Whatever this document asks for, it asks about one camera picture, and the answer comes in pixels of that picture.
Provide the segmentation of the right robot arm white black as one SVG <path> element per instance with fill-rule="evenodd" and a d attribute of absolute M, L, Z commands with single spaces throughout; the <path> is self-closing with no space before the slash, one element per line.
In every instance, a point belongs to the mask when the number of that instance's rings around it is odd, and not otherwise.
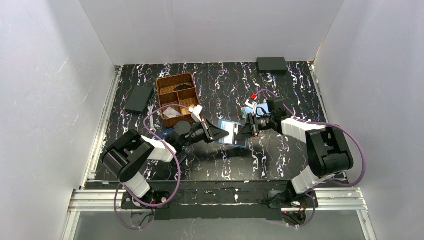
<path fill-rule="evenodd" d="M 350 170 L 354 160 L 344 133 L 336 127 L 306 123 L 290 116 L 282 99 L 266 102 L 268 113 L 256 116 L 249 113 L 236 141 L 257 137 L 261 131 L 274 130 L 306 144 L 307 167 L 287 183 L 287 197 L 297 197 L 322 184 L 324 181 Z"/>

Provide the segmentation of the blue card holder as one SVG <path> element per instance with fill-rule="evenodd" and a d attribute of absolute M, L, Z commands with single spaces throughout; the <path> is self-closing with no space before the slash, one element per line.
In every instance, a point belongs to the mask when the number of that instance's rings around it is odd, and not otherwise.
<path fill-rule="evenodd" d="M 227 131 L 229 135 L 217 140 L 216 143 L 241 149 L 247 148 L 247 139 L 235 140 L 235 136 L 239 133 L 239 130 L 244 127 L 243 124 L 220 119 L 218 122 L 218 127 L 224 131 Z"/>

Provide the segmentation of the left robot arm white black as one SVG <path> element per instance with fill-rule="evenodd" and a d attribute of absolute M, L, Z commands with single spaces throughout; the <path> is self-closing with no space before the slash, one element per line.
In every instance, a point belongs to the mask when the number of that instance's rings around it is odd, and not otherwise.
<path fill-rule="evenodd" d="M 180 157 L 185 148 L 198 142 L 212 143 L 229 136 L 207 119 L 189 123 L 180 121 L 164 139 L 158 140 L 129 130 L 112 143 L 101 156 L 101 162 L 137 198 L 143 198 L 151 187 L 140 173 L 149 160 L 170 163 Z"/>

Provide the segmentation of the white credit card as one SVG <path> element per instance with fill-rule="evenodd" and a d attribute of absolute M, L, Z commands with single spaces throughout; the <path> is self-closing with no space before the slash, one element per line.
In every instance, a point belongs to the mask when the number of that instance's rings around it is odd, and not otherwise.
<path fill-rule="evenodd" d="M 177 118 L 177 117 L 181 117 L 182 114 L 180 112 L 178 112 L 177 110 L 175 110 L 172 107 L 167 107 L 164 111 L 163 111 L 163 115 L 168 118 L 168 119 L 173 119 L 173 118 Z"/>

